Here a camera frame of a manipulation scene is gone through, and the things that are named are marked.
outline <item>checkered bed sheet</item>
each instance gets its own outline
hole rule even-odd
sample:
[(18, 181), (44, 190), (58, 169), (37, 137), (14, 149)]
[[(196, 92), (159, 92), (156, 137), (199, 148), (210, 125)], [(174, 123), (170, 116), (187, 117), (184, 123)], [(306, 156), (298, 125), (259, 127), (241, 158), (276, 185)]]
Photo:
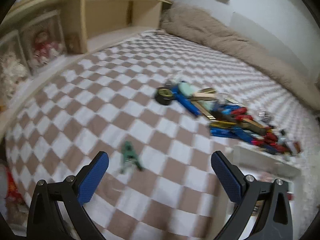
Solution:
[[(182, 38), (146, 33), (87, 56), (20, 111), (7, 131), (6, 153), (27, 204), (39, 179), (62, 181), (103, 150), (109, 168), (84, 206), (106, 239), (205, 237), (218, 183), (210, 154), (238, 140), (211, 137), (207, 119), (177, 102), (156, 103), (155, 89), (179, 70), (195, 88), (214, 87), (252, 110), (267, 109), (307, 152), (319, 143), (310, 111), (261, 72)], [(126, 140), (144, 172), (119, 174)]]

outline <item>white wall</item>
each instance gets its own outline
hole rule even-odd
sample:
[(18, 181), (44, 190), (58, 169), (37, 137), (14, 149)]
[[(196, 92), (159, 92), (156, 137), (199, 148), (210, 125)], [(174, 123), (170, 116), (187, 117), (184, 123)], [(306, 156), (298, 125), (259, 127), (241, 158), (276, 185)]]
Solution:
[(301, 0), (175, 0), (209, 10), (230, 25), (233, 12), (252, 20), (276, 36), (306, 66), (313, 81), (320, 72), (320, 30)]

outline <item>blue gripper pad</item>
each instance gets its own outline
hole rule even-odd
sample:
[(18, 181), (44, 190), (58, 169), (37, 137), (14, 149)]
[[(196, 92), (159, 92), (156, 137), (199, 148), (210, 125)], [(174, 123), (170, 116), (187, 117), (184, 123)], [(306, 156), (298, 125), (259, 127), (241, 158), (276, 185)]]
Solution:
[(211, 156), (211, 166), (226, 191), (230, 201), (240, 204), (242, 199), (241, 186), (216, 153), (213, 153)]
[(80, 205), (90, 201), (108, 166), (109, 157), (108, 154), (104, 152), (79, 186), (77, 199)]

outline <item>pile of objects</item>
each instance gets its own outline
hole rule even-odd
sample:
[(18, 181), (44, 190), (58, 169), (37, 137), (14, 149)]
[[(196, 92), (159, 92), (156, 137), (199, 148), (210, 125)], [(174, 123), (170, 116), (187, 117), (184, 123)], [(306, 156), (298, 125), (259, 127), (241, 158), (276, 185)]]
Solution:
[(157, 89), (155, 100), (166, 106), (176, 100), (195, 117), (204, 115), (210, 120), (212, 136), (240, 139), (273, 155), (296, 156), (301, 152), (300, 143), (290, 140), (284, 129), (276, 130), (267, 112), (254, 119), (247, 107), (221, 97), (213, 88), (194, 91), (186, 82), (169, 79)]

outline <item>green clamp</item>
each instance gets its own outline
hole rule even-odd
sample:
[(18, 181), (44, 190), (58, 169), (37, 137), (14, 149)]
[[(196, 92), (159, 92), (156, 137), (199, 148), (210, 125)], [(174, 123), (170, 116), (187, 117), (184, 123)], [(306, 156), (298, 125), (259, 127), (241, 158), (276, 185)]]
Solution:
[(124, 174), (125, 169), (127, 167), (128, 162), (132, 162), (134, 165), (137, 166), (139, 171), (143, 171), (143, 167), (139, 162), (138, 155), (136, 154), (135, 150), (133, 149), (132, 143), (126, 141), (121, 147), (121, 153), (123, 154), (122, 159), (122, 169), (121, 174)]

